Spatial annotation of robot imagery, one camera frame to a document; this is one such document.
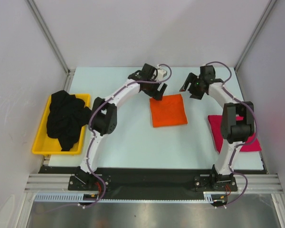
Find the orange t shirt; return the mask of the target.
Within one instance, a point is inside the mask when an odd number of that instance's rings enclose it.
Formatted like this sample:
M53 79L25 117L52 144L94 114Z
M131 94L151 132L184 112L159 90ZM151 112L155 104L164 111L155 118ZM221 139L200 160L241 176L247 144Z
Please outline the orange t shirt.
M163 96L161 101L150 98L150 111L154 128L188 123L181 94Z

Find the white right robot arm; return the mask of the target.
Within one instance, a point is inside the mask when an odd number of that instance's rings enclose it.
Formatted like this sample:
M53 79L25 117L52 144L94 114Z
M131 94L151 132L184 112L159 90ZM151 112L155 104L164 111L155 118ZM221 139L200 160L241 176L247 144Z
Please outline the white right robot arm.
M202 99L211 96L222 107L220 132L223 138L218 160L212 166L207 185L222 190L234 180L234 162L240 149L255 133L254 105L238 100L225 88L226 81L216 78L213 65L200 67L200 74L189 73L180 91L189 91L190 97Z

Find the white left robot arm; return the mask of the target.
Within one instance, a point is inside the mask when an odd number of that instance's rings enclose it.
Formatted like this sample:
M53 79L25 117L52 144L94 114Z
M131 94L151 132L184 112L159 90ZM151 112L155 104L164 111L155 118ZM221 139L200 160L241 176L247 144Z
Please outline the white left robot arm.
M144 92L149 97L161 101L167 88L165 83L172 76L167 64L156 67L144 64L141 70L130 74L125 83L106 98L97 97L92 107L88 129L91 132L87 152L77 167L75 178L85 190L90 190L97 182L104 182L95 174L102 143L117 126L117 111L129 98Z

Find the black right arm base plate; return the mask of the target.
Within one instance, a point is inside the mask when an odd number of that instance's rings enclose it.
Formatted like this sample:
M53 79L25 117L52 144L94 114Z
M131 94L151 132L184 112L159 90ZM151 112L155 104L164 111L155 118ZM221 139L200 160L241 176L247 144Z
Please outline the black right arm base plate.
M227 180L214 180L214 177L209 175L195 176L193 179L194 190L196 192L202 191L217 191L223 192L225 190L231 190L231 192L237 191L237 183L234 176L227 178Z

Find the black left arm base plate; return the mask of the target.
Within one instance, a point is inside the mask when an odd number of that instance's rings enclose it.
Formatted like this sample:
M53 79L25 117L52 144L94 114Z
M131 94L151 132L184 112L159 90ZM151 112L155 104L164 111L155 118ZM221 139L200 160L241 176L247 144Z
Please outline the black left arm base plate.
M100 189L103 189L103 184L95 177L89 181L81 181L78 177L71 176L67 189L70 191L98 191L98 185L100 185Z

